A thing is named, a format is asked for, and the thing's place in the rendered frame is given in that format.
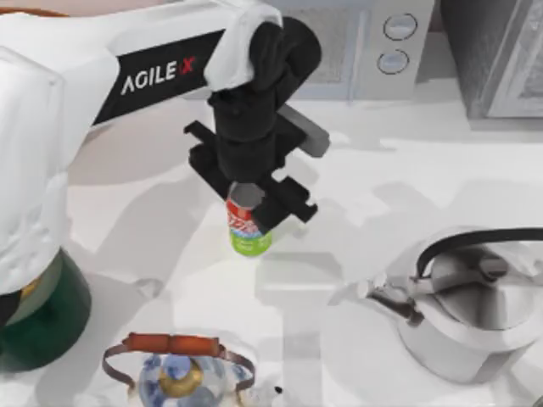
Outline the red white green can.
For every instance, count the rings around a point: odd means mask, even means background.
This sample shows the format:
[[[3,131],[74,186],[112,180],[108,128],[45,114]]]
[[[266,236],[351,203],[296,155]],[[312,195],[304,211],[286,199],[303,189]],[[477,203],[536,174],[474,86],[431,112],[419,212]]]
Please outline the red white green can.
[[[264,193],[252,183],[234,182],[227,195],[227,224],[233,249],[244,256],[263,254],[272,245],[272,234],[263,233],[252,212]]]

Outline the pale microwave oven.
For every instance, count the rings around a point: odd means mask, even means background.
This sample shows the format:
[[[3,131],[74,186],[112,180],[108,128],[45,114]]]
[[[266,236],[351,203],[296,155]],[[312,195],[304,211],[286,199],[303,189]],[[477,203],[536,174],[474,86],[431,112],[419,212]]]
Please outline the pale microwave oven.
[[[322,62],[295,93],[299,100],[404,100],[411,97],[435,0],[265,0],[284,16],[303,21],[322,46]],[[385,20],[412,14],[416,32],[404,41],[383,33]],[[410,57],[398,75],[377,68],[381,53]]]

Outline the round microwave knob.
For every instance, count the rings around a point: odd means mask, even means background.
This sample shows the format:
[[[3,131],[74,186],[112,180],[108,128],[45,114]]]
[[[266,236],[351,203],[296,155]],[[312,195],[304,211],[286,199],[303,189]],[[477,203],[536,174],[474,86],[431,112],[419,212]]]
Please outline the round microwave knob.
[[[377,59],[377,68],[384,75],[398,75],[410,63],[409,55],[400,49],[381,53]]]
[[[389,16],[383,24],[383,33],[391,41],[404,41],[417,30],[417,19],[408,13]]]

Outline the blue and white teapot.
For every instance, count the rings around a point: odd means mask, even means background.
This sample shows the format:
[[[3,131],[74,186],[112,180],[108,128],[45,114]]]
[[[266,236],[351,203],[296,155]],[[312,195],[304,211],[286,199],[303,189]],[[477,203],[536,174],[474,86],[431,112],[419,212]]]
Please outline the blue and white teapot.
[[[147,355],[136,378],[110,364],[136,352]],[[126,407],[284,407],[283,388],[257,387],[253,360],[218,337],[132,332],[104,351],[102,368],[127,386]]]

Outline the dark green canister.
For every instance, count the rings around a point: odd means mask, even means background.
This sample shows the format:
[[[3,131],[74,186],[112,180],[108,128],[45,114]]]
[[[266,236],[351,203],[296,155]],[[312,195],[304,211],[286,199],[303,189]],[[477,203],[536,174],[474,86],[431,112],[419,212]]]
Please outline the dark green canister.
[[[65,354],[91,312],[90,288],[63,250],[25,289],[0,295],[0,374],[33,371]]]

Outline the grey cabinet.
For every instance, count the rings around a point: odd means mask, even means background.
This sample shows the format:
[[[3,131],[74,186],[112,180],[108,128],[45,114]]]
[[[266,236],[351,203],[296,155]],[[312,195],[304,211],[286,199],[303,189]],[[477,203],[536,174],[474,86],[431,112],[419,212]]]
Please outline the grey cabinet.
[[[471,118],[543,119],[543,0],[440,0]]]

